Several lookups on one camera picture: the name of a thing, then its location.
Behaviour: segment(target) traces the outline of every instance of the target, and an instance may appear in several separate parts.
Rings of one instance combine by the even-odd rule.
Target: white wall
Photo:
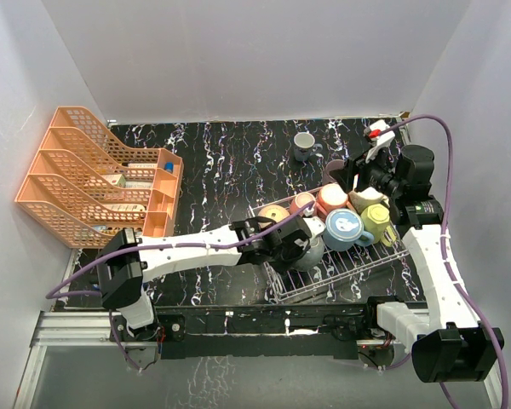
[[[14,196],[55,108],[97,110],[39,0],[0,0],[0,408],[11,407],[45,293],[70,251]]]
[[[470,294],[502,328],[511,383],[511,1],[473,2],[415,113],[440,115],[454,135],[451,235]],[[437,155],[443,198],[446,142],[438,125],[411,127]]]
[[[43,0],[107,118],[411,110],[469,0]]]

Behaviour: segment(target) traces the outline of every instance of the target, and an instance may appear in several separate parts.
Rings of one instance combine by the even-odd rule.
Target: pink mug
[[[343,192],[338,183],[323,186],[318,192],[316,203],[319,205],[317,208],[318,216],[322,220],[325,220],[327,215],[335,209],[348,207],[348,209],[356,211],[348,200],[348,195]]]
[[[301,207],[306,205],[307,203],[314,202],[314,206],[309,207],[308,209],[305,209],[301,216],[310,217],[313,216],[315,211],[323,212],[324,209],[320,209],[320,205],[316,201],[316,198],[314,198],[312,193],[309,192],[302,192],[298,193],[290,204],[290,214],[293,215],[296,211],[298,211]]]

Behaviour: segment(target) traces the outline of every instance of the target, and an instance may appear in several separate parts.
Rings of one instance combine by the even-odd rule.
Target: black marble surface
[[[131,147],[166,147],[183,158],[175,220],[175,235],[180,235],[218,228],[248,216],[250,206],[318,187],[326,163],[362,149],[366,142],[361,135],[370,122],[367,118],[348,118],[143,124],[114,126],[112,132]],[[294,135],[304,131],[324,146],[321,154],[305,164],[296,162],[292,152]],[[396,136],[389,149],[391,158],[398,157],[401,146]],[[95,254],[83,251],[78,267],[94,259]],[[90,287],[88,277],[72,283],[71,290]],[[150,283],[148,291],[158,306],[257,304],[273,299],[264,268],[249,265],[169,274]],[[355,274],[303,302],[364,302],[368,296],[386,294],[423,300],[422,286],[410,259]],[[89,297],[66,301],[67,308],[99,306],[99,300]]]

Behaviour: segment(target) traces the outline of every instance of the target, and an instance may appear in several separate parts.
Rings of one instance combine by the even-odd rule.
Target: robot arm
[[[447,241],[447,253],[457,281],[445,269],[439,248],[443,210],[429,194],[433,152],[418,145],[403,147],[393,166],[384,147],[391,141],[381,135],[388,126],[378,121],[366,131],[370,148],[346,160],[331,172],[345,192],[373,187],[390,199],[390,216],[409,250],[428,303],[429,321],[415,316],[394,297],[375,297],[369,325],[394,334],[412,353],[416,374],[423,382],[480,381],[496,361],[496,351],[477,314],[465,303],[454,284],[465,286]],[[499,328],[493,328],[503,348]]]
[[[145,283],[166,274],[205,266],[270,262],[278,270],[287,269],[304,256],[310,248],[310,240],[325,229],[317,217],[297,216],[260,239],[235,246],[239,241],[261,233],[272,223],[271,219],[253,217],[209,232],[165,238],[136,238],[133,230],[126,228],[114,236],[100,256],[137,245],[166,243],[172,247],[133,251],[99,264],[97,274],[102,307],[119,311],[132,331],[144,331],[156,323],[152,302],[143,288]]]

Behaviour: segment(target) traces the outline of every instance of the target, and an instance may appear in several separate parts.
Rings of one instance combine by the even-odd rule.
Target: wire rack
[[[320,187],[311,190],[310,193],[316,196],[319,189]],[[287,209],[293,198],[290,196],[255,208],[250,207],[250,214],[256,216],[267,205],[281,205]],[[382,268],[394,260],[408,255],[409,251],[401,241],[398,241],[393,247],[386,247],[382,243],[368,247],[354,245],[348,251],[341,252],[330,250],[326,246],[322,261],[308,272],[291,269],[279,274],[267,262],[263,264],[263,267],[273,290],[270,301],[275,303],[282,303],[286,300],[299,302],[326,293],[331,285],[349,277],[369,273],[372,269]]]

